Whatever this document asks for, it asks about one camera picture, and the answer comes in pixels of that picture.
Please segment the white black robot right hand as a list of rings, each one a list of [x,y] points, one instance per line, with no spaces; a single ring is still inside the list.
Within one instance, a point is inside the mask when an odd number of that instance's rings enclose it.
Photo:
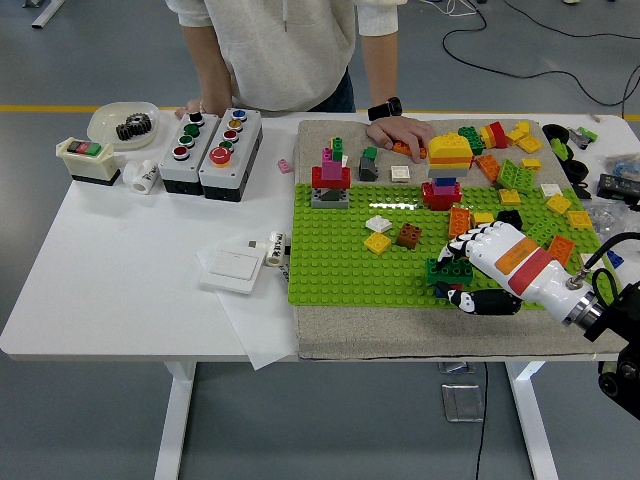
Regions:
[[[512,315],[521,304],[543,306],[557,321],[588,329],[602,309],[591,287],[577,287],[561,263],[509,223],[495,221],[450,240],[436,264],[442,269],[454,259],[466,257],[498,289],[461,291],[438,281],[436,289],[460,310],[474,315]]]

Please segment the person's right hand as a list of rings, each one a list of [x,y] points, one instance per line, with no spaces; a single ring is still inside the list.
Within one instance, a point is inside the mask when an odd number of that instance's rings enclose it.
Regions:
[[[201,98],[189,100],[185,106],[178,107],[175,110],[174,114],[178,119],[181,119],[184,115],[188,115],[196,112],[198,113],[206,112],[204,108],[203,100]]]

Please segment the person's left hand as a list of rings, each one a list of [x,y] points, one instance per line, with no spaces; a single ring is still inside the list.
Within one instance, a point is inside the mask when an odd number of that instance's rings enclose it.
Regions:
[[[387,150],[391,150],[395,142],[405,143],[416,164],[421,162],[420,148],[427,147],[435,136],[429,123],[404,116],[375,120],[366,128],[366,133],[375,143]]]

